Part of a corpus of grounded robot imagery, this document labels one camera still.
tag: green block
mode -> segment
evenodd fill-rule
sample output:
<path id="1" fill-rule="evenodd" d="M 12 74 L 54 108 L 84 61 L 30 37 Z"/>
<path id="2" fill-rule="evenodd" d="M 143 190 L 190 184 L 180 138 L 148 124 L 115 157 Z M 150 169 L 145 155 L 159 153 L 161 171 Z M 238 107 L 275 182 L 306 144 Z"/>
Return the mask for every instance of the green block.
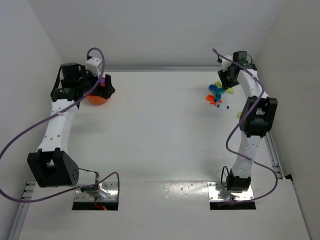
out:
<path id="1" fill-rule="evenodd" d="M 216 81 L 214 85 L 216 85 L 217 88 L 222 88 L 222 83 L 220 81 Z"/>
<path id="2" fill-rule="evenodd" d="M 234 94 L 235 90 L 233 87 L 231 87 L 231 88 L 228 88 L 227 90 L 225 90 L 225 92 L 228 94 Z"/>

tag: orange block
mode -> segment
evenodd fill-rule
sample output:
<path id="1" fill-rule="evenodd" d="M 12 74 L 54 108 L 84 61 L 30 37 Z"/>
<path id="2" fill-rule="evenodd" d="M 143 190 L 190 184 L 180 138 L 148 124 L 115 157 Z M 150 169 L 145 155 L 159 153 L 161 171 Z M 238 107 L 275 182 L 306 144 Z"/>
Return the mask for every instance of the orange block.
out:
<path id="1" fill-rule="evenodd" d="M 212 102 L 215 100 L 215 96 L 209 94 L 208 96 L 206 96 L 205 100 L 209 101 L 209 102 Z"/>

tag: white table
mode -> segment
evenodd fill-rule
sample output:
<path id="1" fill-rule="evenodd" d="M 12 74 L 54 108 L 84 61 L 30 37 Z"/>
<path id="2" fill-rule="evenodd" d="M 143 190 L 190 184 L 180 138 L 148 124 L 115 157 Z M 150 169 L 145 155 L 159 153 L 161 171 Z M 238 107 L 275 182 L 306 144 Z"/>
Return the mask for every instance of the white table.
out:
<path id="1" fill-rule="evenodd" d="M 81 168 L 102 176 L 119 172 L 118 211 L 72 211 L 69 192 L 30 204 L 20 240 L 309 239 L 289 180 L 280 180 L 256 210 L 210 211 L 207 181 L 218 181 L 222 167 L 236 159 L 225 141 L 246 102 L 240 86 L 217 108 L 205 100 L 219 80 L 216 72 L 111 75 L 115 94 L 101 106 L 80 105 L 68 152 Z M 238 130 L 230 146 L 239 144 Z M 265 141 L 256 160 L 271 167 Z M 264 168 L 252 168 L 256 197 L 274 181 Z M 63 189 L 36 187 L 33 198 Z"/>

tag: purple cable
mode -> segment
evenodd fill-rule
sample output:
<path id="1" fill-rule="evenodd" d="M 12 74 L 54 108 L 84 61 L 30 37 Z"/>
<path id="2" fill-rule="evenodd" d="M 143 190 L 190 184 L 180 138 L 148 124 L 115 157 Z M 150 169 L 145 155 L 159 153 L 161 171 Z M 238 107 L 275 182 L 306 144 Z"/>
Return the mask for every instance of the purple cable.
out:
<path id="1" fill-rule="evenodd" d="M 5 154 L 6 150 L 18 139 L 20 138 L 21 136 L 23 136 L 24 134 L 26 134 L 27 132 L 29 132 L 30 130 L 34 129 L 35 127 L 49 121 L 50 119 L 53 119 L 55 117 L 57 117 L 59 114 L 61 113 L 64 113 L 66 111 L 68 111 L 69 109 L 71 109 L 72 107 L 78 105 L 82 100 L 84 100 L 88 95 L 90 95 L 94 90 L 95 88 L 98 86 L 98 84 L 100 83 L 100 81 L 104 80 L 103 79 L 103 74 L 104 74 L 104 69 L 105 69 L 105 56 L 103 54 L 103 52 L 97 48 L 97 47 L 93 47 L 93 48 L 90 48 L 89 51 L 87 52 L 87 56 L 89 56 L 89 53 L 93 50 L 97 50 L 100 55 L 101 55 L 101 58 L 102 58 L 102 68 L 101 68 L 101 73 L 98 77 L 98 80 L 96 81 L 96 83 L 93 85 L 93 87 L 85 93 L 85 95 L 83 95 L 83 97 L 81 97 L 78 101 L 70 104 L 69 106 L 67 106 L 66 108 L 62 109 L 61 111 L 51 115 L 51 116 L 48 116 L 47 118 L 35 123 L 34 125 L 28 127 L 26 130 L 22 131 L 21 133 L 19 133 L 17 136 L 15 136 L 4 148 L 3 150 L 0 152 L 0 160 L 1 158 L 3 157 L 3 155 Z M 117 201 L 119 203 L 119 193 L 120 193 L 120 179 L 119 179 L 119 174 L 114 171 L 112 173 L 110 173 L 108 176 L 106 176 L 105 178 L 103 178 L 102 180 L 94 183 L 94 184 L 91 184 L 91 185 L 85 185 L 85 186 L 81 186 L 82 188 L 90 188 L 94 185 L 98 185 L 100 183 L 102 183 L 103 181 L 105 181 L 106 179 L 108 179 L 110 176 L 112 176 L 113 174 L 116 174 L 116 177 L 117 177 L 117 180 L 118 180 L 118 195 L 117 195 Z M 70 192 L 70 191 L 73 191 L 73 190 L 76 190 L 77 187 L 72 187 L 70 189 L 67 189 L 67 190 L 64 190 L 64 191 L 61 191 L 61 192 L 58 192 L 58 193 L 55 193 L 53 195 L 50 195 L 50 196 L 46 196 L 46 197 L 42 197 L 42 198 L 39 198 L 39 199 L 34 199 L 34 200 L 21 200 L 21 199 L 17 199 L 17 198 L 14 198 L 14 197 L 11 197 L 9 195 L 7 195 L 1 188 L 0 188 L 0 195 L 2 195 L 3 197 L 5 197 L 6 199 L 9 199 L 13 202 L 17 202 L 17 203 L 37 203 L 37 202 L 41 202 L 43 200 L 47 200 L 47 199 L 51 199 L 51 198 L 54 198 L 56 196 L 59 196 L 61 194 L 64 194 L 64 193 L 67 193 L 67 192 Z"/>
<path id="2" fill-rule="evenodd" d="M 245 158 L 245 159 L 248 159 L 249 161 L 253 161 L 255 164 L 259 165 L 260 167 L 263 167 L 263 168 L 265 168 L 265 169 L 270 170 L 270 171 L 273 173 L 274 177 L 275 177 L 274 186 L 273 186 L 273 188 L 272 188 L 270 191 L 268 191 L 267 193 L 265 193 L 265 194 L 263 194 L 263 195 L 261 195 L 261 196 L 255 197 L 255 198 L 253 198 L 253 199 L 250 199 L 250 200 L 232 201 L 232 202 L 230 202 L 230 201 L 222 202 L 221 205 L 224 205 L 224 204 L 248 203 L 248 202 L 252 202 L 252 201 L 258 200 L 258 199 L 262 199 L 262 198 L 270 195 L 270 194 L 276 189 L 276 187 L 277 187 L 277 185 L 278 185 L 278 177 L 277 177 L 277 174 L 275 173 L 275 171 L 274 171 L 272 168 L 270 168 L 270 167 L 268 167 L 268 166 L 266 166 L 266 165 L 263 165 L 263 164 L 261 164 L 261 163 L 259 163 L 259 162 L 256 162 L 256 161 L 254 161 L 253 159 L 251 159 L 250 157 L 247 157 L 246 155 L 243 155 L 243 154 L 241 154 L 241 153 L 239 153 L 239 152 L 236 152 L 236 151 L 230 149 L 230 148 L 229 148 L 229 141 L 230 141 L 230 139 L 232 138 L 232 136 L 234 135 L 234 133 L 236 132 L 237 128 L 240 127 L 240 125 L 246 120 L 246 118 L 249 116 L 249 114 L 253 111 L 253 109 L 254 109 L 254 108 L 256 107 L 256 105 L 259 103 L 260 99 L 262 98 L 262 96 L 263 96 L 263 94 L 264 94 L 264 92 L 265 92 L 265 88 L 264 88 L 264 86 L 261 84 L 261 82 L 259 81 L 259 79 L 257 79 L 256 76 L 254 76 L 250 71 L 248 71 L 248 70 L 247 70 L 246 68 L 244 68 L 242 65 L 240 65 L 240 64 L 238 64 L 238 63 L 236 63 L 236 62 L 234 62 L 234 61 L 226 58 L 225 56 L 221 55 L 221 54 L 218 53 L 217 50 L 214 49 L 214 48 L 212 49 L 212 51 L 213 51 L 215 54 L 217 54 L 220 58 L 223 58 L 223 59 L 229 61 L 230 63 L 236 65 L 237 67 L 241 68 L 242 70 L 244 70 L 247 74 L 249 74 L 249 75 L 261 86 L 261 94 L 258 96 L 258 98 L 257 98 L 256 101 L 253 103 L 253 105 L 250 107 L 250 109 L 246 112 L 246 114 L 240 119 L 239 123 L 238 123 L 238 124 L 234 127 L 234 129 L 231 131 L 231 133 L 229 134 L 229 136 L 228 136 L 227 139 L 226 139 L 225 147 L 226 147 L 226 149 L 227 149 L 230 153 L 233 153 L 233 154 L 236 154 L 236 155 L 238 155 L 238 156 L 240 156 L 240 157 L 243 157 L 243 158 Z"/>

